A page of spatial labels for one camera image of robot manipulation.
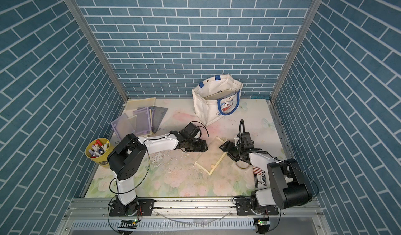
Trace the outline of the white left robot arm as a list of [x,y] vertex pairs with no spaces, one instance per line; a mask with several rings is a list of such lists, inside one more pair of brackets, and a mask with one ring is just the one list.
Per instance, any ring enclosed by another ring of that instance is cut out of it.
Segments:
[[135,192],[137,185],[134,175],[139,170],[145,156],[165,150],[181,150],[183,152],[206,152],[207,143],[201,139],[200,127],[189,123],[180,131],[172,130],[168,134],[157,137],[137,137],[126,135],[108,155],[107,161],[114,174],[117,189],[113,191],[116,199],[109,206],[110,216],[141,215],[141,207]]

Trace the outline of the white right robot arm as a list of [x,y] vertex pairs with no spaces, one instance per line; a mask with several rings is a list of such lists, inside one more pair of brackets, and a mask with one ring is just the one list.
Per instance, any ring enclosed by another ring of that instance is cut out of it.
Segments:
[[270,207],[287,209],[302,206],[314,198],[306,181],[306,174],[295,159],[281,160],[268,151],[254,147],[250,133],[240,133],[236,142],[226,141],[219,147],[233,161],[246,162],[254,169],[261,169],[267,177],[267,188],[255,190],[247,200],[257,215],[264,215]]

